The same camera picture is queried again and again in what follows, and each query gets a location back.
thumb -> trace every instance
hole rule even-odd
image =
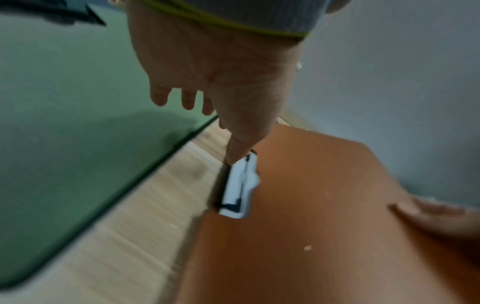
[[[474,209],[413,198],[411,203],[389,205],[398,216],[412,225],[438,236],[480,237],[480,212]]]
[[[242,142],[235,135],[232,134],[228,145],[226,147],[225,160],[230,165],[233,166],[237,161],[245,157],[254,145]]]

light wood surface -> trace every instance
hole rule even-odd
[[[0,303],[168,303],[197,219],[219,190],[229,137],[213,122]]]

fingernail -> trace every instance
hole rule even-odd
[[[404,202],[392,203],[389,204],[388,207],[400,213],[412,216],[418,215],[421,212],[416,206]]]

gray sleeve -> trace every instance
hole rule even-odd
[[[265,32],[307,34],[330,0],[175,0],[186,9]]]

white wall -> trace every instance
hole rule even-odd
[[[410,191],[480,206],[480,2],[352,0],[305,44],[288,107]]]

